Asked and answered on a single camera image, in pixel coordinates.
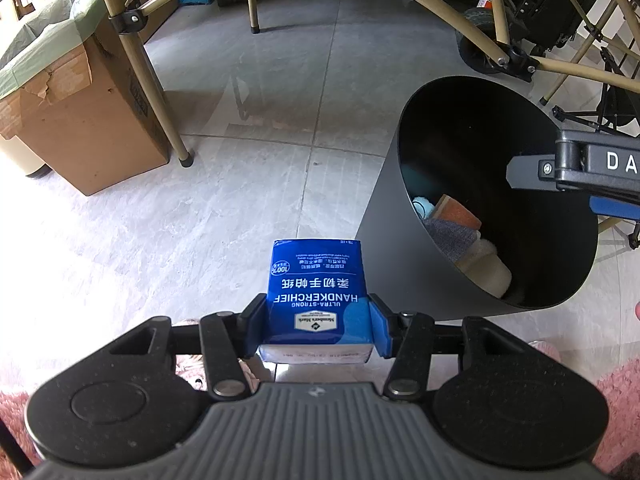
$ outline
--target black rubber foot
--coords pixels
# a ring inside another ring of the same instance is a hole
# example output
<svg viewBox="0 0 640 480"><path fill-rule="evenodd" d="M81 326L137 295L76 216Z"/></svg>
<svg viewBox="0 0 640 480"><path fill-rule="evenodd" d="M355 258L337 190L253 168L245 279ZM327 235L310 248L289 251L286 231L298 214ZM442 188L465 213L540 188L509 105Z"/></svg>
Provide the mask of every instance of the black rubber foot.
<svg viewBox="0 0 640 480"><path fill-rule="evenodd" d="M193 164L193 155L191 155L190 153L187 158L185 158L184 160L180 160L180 164L183 168L190 168Z"/></svg>
<svg viewBox="0 0 640 480"><path fill-rule="evenodd" d="M43 164L36 171L27 175L29 178L40 178L41 176L45 176L46 174L51 173L51 168L48 164Z"/></svg>

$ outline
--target blue tissue package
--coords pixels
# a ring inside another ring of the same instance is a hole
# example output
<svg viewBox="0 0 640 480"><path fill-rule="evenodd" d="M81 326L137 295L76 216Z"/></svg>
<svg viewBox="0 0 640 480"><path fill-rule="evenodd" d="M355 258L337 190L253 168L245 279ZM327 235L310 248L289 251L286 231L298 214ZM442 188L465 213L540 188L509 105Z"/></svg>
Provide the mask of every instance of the blue tissue package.
<svg viewBox="0 0 640 480"><path fill-rule="evenodd" d="M366 362L369 300L357 240L277 240L267 291L263 360Z"/></svg>

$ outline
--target black round pad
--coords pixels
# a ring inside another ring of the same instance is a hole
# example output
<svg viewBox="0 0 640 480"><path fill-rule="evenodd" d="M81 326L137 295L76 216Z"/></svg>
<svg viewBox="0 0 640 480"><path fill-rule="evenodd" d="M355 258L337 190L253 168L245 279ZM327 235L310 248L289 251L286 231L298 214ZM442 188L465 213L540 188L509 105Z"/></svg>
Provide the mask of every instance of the black round pad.
<svg viewBox="0 0 640 480"><path fill-rule="evenodd" d="M121 467L161 456L190 434L202 410L198 392L137 357L81 362L41 386L26 407L38 449L62 462Z"/></svg>
<svg viewBox="0 0 640 480"><path fill-rule="evenodd" d="M117 381L90 384L71 399L73 412L92 424L124 422L139 413L145 404L142 388Z"/></svg>
<svg viewBox="0 0 640 480"><path fill-rule="evenodd" d="M526 470L590 460L609 418L592 384L552 359L532 362L530 355L488 356L447 381L433 411L463 452Z"/></svg>

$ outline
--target orange sponge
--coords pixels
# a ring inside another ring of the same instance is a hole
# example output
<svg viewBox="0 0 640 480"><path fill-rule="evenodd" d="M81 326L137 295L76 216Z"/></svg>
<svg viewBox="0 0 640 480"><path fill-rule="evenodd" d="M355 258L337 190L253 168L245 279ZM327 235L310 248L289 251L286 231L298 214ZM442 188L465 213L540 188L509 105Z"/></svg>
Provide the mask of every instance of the orange sponge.
<svg viewBox="0 0 640 480"><path fill-rule="evenodd" d="M476 231L478 231L482 225L482 222L479 221L469 209L449 195L443 195L441 199L438 200L431 214L431 218L455 222L456 224L475 229Z"/></svg>

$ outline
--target black trash can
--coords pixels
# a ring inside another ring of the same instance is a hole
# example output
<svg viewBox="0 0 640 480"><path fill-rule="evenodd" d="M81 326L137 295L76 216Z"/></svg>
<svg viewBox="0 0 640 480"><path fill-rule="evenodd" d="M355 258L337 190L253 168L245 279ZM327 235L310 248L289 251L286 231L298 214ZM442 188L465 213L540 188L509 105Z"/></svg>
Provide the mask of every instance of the black trash can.
<svg viewBox="0 0 640 480"><path fill-rule="evenodd" d="M511 189L515 155L555 153L558 128L528 99L498 83L451 76L409 100L356 238L367 289L396 312L436 320L554 306L591 270L598 221L582 192ZM428 235L412 199L447 194L482 221L512 274L501 299L469 280Z"/></svg>

